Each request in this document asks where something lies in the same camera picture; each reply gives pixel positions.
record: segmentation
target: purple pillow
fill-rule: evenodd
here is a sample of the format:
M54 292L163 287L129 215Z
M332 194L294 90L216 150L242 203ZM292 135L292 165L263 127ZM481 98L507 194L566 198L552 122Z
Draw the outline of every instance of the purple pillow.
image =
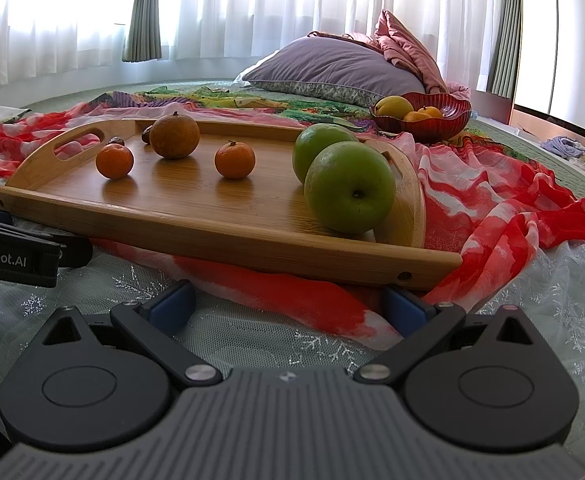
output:
M300 38L243 76L258 88L362 107L389 95L426 93L415 75L365 46Z

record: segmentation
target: wooden tray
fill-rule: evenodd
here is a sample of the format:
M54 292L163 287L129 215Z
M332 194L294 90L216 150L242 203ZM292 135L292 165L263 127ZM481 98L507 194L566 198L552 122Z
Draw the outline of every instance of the wooden tray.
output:
M181 160L164 160L142 142L153 120L101 121L69 130L28 156L0 186L0 209L162 253L332 282L429 290L460 265L457 253L397 245L423 243L423 197L405 155L388 143L368 141L404 174L396 206L375 231L385 243L377 243L372 233L337 235L313 217L291 162L299 128L197 122L199 146ZM55 155L86 133L102 142L68 160ZM135 162L129 176L111 181L97 172L94 158L113 136L125 139ZM215 170L214 154L228 139L255 150L256 167L246 179L227 180ZM413 205L409 213L402 201Z

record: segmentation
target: tray handle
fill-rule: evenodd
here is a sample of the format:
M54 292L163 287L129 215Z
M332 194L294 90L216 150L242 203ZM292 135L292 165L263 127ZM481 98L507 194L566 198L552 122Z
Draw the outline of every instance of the tray handle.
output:
M141 126L142 124L137 125L136 121L109 120L84 124L68 130L34 150L23 161L6 185L19 189L37 190L38 187L50 182L72 167L93 158L96 152L101 150L112 137L128 139L137 133ZM95 134L101 139L101 142L65 160L55 155L56 149L86 134Z
M380 152L401 176L391 212L374 229L375 241L422 248L426 237L426 205L415 168L406 154L391 143L375 139L365 143Z

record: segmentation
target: white sheer curtain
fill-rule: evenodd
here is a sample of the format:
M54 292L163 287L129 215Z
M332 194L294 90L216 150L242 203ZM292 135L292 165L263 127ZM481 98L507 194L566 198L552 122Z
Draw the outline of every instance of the white sheer curtain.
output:
M382 8L445 79L485 89L501 0L160 0L164 57L266 56L311 30L371 34Z
M0 85L119 60L128 3L0 0Z

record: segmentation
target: silver bolt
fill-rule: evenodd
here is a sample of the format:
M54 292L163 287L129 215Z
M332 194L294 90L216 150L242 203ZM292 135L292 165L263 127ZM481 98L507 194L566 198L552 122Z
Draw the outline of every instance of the silver bolt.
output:
M385 365L364 365L359 370L359 375L369 381L383 381L391 375L391 369Z
M217 370L210 365L192 365L185 374L191 381L208 381L217 375Z

